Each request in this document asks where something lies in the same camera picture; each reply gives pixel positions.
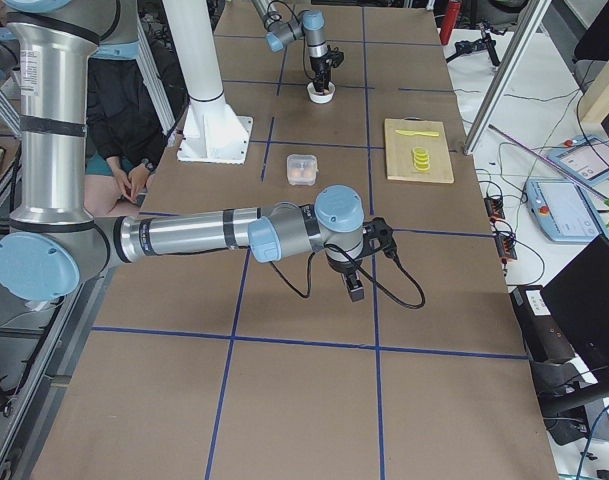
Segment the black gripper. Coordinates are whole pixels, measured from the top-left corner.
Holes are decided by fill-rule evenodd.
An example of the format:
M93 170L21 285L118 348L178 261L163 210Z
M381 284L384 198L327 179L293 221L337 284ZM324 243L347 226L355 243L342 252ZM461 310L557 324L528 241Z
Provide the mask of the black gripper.
M325 245L325 254L329 266L342 274L347 293L352 302L364 299L364 287L357 273L361 267L360 258L351 257L345 250L334 244Z
M316 93L330 92L332 51L329 47L309 47L308 56L313 71L313 88Z

